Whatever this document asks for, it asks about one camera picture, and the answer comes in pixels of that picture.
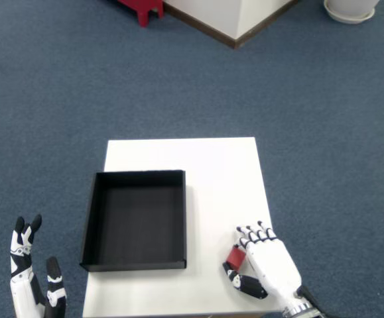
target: open box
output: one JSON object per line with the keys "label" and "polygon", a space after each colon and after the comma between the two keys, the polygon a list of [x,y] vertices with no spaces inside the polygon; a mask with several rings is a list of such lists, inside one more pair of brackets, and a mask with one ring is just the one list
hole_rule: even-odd
{"label": "open box", "polygon": [[185,268],[185,171],[97,173],[80,265],[89,272]]}

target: flower pot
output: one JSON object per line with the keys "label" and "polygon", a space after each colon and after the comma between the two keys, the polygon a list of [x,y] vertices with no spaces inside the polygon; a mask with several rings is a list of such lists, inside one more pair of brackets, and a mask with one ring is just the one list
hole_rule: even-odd
{"label": "flower pot", "polygon": [[379,0],[325,0],[329,15],[340,22],[360,23],[370,19]]}

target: white pot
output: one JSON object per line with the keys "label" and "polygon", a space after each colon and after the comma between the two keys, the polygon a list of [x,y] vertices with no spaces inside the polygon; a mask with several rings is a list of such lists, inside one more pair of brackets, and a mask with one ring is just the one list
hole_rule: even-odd
{"label": "white pot", "polygon": [[328,8],[338,16],[362,19],[372,14],[379,0],[328,0]]}

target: white wall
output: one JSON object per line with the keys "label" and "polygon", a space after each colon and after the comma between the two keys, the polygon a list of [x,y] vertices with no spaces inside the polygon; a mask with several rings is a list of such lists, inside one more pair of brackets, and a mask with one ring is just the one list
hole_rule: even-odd
{"label": "white wall", "polygon": [[164,0],[164,2],[231,38],[237,38],[242,0]]}
{"label": "white wall", "polygon": [[234,39],[289,1],[291,0],[164,0]]}
{"label": "white wall", "polygon": [[244,35],[255,25],[279,10],[291,0],[238,0],[241,1],[236,37]]}

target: red chair leg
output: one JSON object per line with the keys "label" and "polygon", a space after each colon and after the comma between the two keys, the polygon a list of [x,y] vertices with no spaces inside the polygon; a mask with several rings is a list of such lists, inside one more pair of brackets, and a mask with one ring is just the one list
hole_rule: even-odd
{"label": "red chair leg", "polygon": [[162,0],[157,0],[158,16],[161,19],[164,16],[164,4]]}
{"label": "red chair leg", "polygon": [[137,18],[141,27],[145,28],[149,23],[149,15],[147,11],[137,11]]}

